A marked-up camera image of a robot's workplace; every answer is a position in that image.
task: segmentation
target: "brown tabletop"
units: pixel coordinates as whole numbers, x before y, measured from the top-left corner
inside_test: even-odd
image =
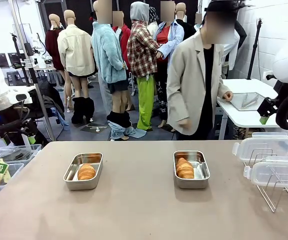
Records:
[[[1,240],[288,240],[288,207],[272,213],[243,177],[234,141],[58,141],[0,192]],[[173,153],[205,155],[209,186],[174,185]],[[103,153],[94,190],[69,191],[79,153]]]

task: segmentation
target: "cream jacket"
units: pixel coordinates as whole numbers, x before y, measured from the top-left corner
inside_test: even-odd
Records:
[[[68,72],[76,76],[87,76],[94,72],[91,36],[87,32],[70,24],[59,33],[57,44],[60,61]]]
[[[211,83],[211,101],[213,106],[213,123],[215,119],[217,97],[222,98],[229,89],[221,78],[223,46],[215,44]],[[180,43],[175,49],[167,74],[167,122],[184,135],[194,134],[201,118],[206,95],[205,58],[200,31]],[[179,121],[189,118],[192,126],[185,129]]]

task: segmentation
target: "stainless steel container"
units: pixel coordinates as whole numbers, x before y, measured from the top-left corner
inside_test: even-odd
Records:
[[[200,151],[174,152],[174,180],[181,189],[204,189],[209,184],[210,171],[204,155]],[[176,164],[180,158],[189,161],[194,168],[194,179],[180,178],[176,174]]]
[[[89,180],[74,180],[74,176],[79,170],[81,164],[91,164],[95,169],[95,177]],[[103,168],[103,154],[102,153],[80,153],[77,154],[73,161],[68,166],[64,174],[64,181],[69,190],[89,190],[94,189],[98,185],[101,172]]]

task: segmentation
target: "gray hood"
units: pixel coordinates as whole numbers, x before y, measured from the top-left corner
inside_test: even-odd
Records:
[[[137,21],[149,21],[149,7],[150,5],[136,1],[130,5],[130,19]]]

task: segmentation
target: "light blue shirt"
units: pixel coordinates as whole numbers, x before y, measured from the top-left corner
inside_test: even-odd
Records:
[[[153,39],[156,41],[158,34],[162,31],[164,28],[166,22],[161,22],[158,25],[158,29],[155,32]],[[168,65],[167,68],[170,65],[172,54],[176,48],[177,45],[179,45],[184,38],[184,29],[181,25],[179,25],[176,20],[173,21],[170,25],[169,32],[168,32],[168,42],[163,44],[157,51],[160,51],[163,54],[163,59],[165,59],[167,56],[168,57]]]

